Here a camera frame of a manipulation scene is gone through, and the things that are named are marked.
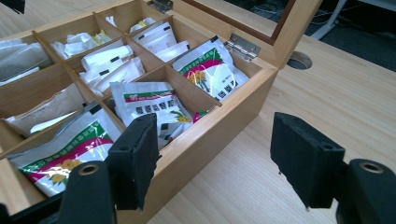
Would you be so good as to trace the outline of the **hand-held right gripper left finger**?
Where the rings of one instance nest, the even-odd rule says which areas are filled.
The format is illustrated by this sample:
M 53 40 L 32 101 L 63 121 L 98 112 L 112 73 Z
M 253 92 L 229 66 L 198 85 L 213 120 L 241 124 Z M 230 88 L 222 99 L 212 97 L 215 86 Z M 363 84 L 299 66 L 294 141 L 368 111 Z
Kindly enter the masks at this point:
M 159 158 L 157 115 L 151 113 L 134 119 L 106 158 L 118 210 L 144 208 Z

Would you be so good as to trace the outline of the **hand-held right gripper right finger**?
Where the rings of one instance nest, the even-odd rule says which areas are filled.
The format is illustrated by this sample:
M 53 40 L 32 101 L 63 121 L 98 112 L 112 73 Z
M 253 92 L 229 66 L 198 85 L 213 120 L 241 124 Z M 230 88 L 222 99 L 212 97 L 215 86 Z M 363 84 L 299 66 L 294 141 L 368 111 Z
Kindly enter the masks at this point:
M 270 155 L 305 207 L 330 208 L 346 150 L 303 119 L 275 112 Z

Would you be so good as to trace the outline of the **white metal stand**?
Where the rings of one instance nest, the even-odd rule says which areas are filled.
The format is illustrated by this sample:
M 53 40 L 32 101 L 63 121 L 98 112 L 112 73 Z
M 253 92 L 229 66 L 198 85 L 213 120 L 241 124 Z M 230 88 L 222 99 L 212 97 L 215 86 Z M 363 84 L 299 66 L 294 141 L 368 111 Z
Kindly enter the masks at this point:
M 396 12 L 396 0 L 358 0 L 363 4 L 368 4 L 375 7 L 384 8 L 386 10 L 390 10 Z M 330 18 L 326 20 L 323 25 L 318 28 L 312 35 L 312 38 L 320 40 L 327 33 L 329 33 L 332 28 L 335 26 L 335 22 L 339 14 L 342 10 L 344 10 L 344 6 L 347 3 L 347 0 L 337 0 L 337 4 L 335 9 L 330 13 Z

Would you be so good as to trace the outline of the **crumpled white yellow tea bags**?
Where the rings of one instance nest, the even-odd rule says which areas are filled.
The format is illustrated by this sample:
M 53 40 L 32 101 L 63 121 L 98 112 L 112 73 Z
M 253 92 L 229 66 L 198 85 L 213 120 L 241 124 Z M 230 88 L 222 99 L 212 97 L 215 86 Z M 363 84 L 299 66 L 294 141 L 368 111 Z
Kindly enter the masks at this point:
M 89 49 L 103 45 L 110 40 L 111 38 L 104 31 L 96 35 L 83 32 L 76 35 L 68 35 L 65 43 L 54 41 L 50 45 L 61 58 L 69 59 Z
M 113 26 L 117 26 L 113 16 L 107 16 L 106 17 L 106 21 L 109 22 L 110 24 L 112 24 Z M 139 21 L 137 24 L 133 25 L 130 28 L 130 33 L 134 32 L 136 30 L 139 30 L 141 28 L 144 28 L 144 27 L 146 27 L 148 25 L 151 25 L 153 23 L 155 23 L 155 20 L 152 19 L 151 17 L 147 17 L 147 18 L 143 19 L 142 21 Z

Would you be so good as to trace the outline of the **white sachets with black marks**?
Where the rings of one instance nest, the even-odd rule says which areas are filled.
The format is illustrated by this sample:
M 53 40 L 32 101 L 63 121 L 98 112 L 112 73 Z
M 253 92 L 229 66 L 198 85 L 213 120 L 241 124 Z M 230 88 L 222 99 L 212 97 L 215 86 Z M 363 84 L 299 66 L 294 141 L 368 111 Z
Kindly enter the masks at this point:
M 177 42 L 171 24 L 160 22 L 133 37 L 133 40 L 167 63 L 187 52 L 187 40 Z M 80 78 L 98 96 L 109 88 L 110 82 L 130 82 L 146 74 L 141 59 L 130 45 L 116 46 L 84 56 L 85 69 Z

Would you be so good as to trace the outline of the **beige paper sachet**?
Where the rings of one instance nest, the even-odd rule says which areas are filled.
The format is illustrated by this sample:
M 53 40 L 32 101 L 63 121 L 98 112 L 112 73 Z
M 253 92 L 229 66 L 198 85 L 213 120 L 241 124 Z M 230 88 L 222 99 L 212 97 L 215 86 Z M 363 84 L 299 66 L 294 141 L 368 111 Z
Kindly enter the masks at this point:
M 29 111 L 5 119 L 5 122 L 17 133 L 29 137 L 38 132 L 36 125 L 74 113 L 80 110 L 84 103 L 77 86 L 71 84 Z

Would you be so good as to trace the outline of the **grey translucent sachets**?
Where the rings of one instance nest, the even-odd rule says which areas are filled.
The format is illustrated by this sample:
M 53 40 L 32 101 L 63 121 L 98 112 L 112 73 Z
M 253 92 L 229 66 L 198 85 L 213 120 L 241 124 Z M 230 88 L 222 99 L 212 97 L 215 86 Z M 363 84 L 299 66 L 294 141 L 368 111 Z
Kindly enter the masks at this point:
M 21 39 L 0 41 L 0 86 L 49 65 L 52 65 L 50 56 L 37 42 L 28 44 Z

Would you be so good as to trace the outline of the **wooden compartment box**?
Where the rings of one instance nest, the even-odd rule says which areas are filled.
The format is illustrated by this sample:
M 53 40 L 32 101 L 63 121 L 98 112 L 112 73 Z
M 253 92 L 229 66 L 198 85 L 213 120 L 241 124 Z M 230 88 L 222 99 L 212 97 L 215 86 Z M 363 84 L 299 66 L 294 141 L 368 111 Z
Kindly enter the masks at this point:
M 45 195 L 11 166 L 7 155 L 48 142 L 60 128 L 54 124 L 22 138 L 3 118 L 30 109 L 70 84 L 77 85 L 86 102 L 96 99 L 78 77 L 81 58 L 62 59 L 50 42 L 76 32 L 93 34 L 103 30 L 113 41 L 122 41 L 134 49 L 147 71 L 143 80 L 167 81 L 190 113 L 208 112 L 162 150 L 144 209 L 119 213 L 122 223 L 145 223 L 259 114 L 277 72 L 286 65 L 321 2 L 289 0 L 279 23 L 273 23 L 223 0 L 120 0 L 21 33 L 21 39 L 40 43 L 53 64 L 0 87 L 0 203 L 15 214 L 45 200 Z M 169 63 L 161 62 L 133 41 L 128 26 L 146 16 L 170 22 L 177 39 L 186 39 L 193 47 L 218 36 L 230 48 L 235 65 L 248 75 L 247 83 L 223 102 L 193 86 Z

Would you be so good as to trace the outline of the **green red printed white packet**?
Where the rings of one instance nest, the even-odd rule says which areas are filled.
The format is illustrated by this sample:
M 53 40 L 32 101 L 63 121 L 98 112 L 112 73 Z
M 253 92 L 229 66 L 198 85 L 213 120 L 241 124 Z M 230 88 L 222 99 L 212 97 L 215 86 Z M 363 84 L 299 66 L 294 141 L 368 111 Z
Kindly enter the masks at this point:
M 111 82 L 115 110 L 125 126 L 147 114 L 157 116 L 158 148 L 192 125 L 192 117 L 168 82 Z
M 103 108 L 88 110 L 66 123 L 48 143 L 8 159 L 51 197 L 65 190 L 74 168 L 87 161 L 104 161 L 120 134 Z
M 217 36 L 176 58 L 172 67 L 220 102 L 249 80 Z

